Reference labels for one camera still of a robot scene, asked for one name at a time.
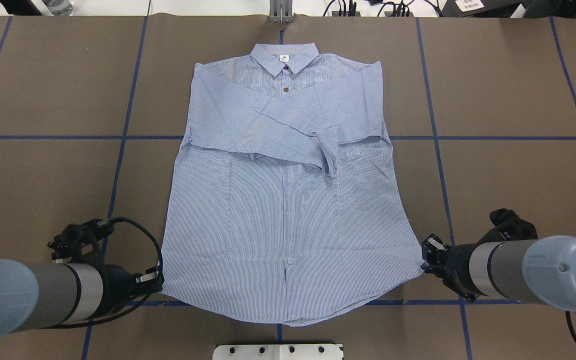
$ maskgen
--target white bracket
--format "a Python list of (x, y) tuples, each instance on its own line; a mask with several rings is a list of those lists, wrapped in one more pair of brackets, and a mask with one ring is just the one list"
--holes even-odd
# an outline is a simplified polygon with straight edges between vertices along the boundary
[(212, 360), (343, 360), (342, 344), (221, 345)]

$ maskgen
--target metal bracket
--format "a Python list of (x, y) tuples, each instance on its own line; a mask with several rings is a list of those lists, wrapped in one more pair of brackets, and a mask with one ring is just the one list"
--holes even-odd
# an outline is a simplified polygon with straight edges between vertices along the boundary
[(212, 360), (343, 360), (342, 344), (221, 345)]
[(293, 0), (270, 0), (271, 23), (293, 22)]

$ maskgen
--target shirt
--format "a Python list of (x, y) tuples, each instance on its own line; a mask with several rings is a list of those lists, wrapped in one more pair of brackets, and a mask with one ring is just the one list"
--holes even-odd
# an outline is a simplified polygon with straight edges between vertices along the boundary
[(419, 276), (383, 97), (380, 63), (313, 43), (195, 64), (163, 294), (240, 321), (305, 326)]

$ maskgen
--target water bottle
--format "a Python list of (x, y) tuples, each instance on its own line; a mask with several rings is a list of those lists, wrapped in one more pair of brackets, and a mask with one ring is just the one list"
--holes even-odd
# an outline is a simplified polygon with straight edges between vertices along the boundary
[(69, 0), (42, 0), (53, 16), (69, 16), (73, 13), (73, 4)]

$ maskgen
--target shirt placket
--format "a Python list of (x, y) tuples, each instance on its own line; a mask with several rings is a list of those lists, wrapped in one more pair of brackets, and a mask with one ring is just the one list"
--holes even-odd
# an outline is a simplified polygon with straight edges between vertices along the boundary
[[(292, 91), (291, 71), (288, 65), (281, 69), (281, 89), (280, 96), (286, 96)], [(286, 309), (288, 319), (297, 319), (297, 309), (295, 308), (295, 277), (297, 271), (297, 171), (299, 164), (284, 162), (281, 173), (283, 183), (283, 265), (286, 286)]]

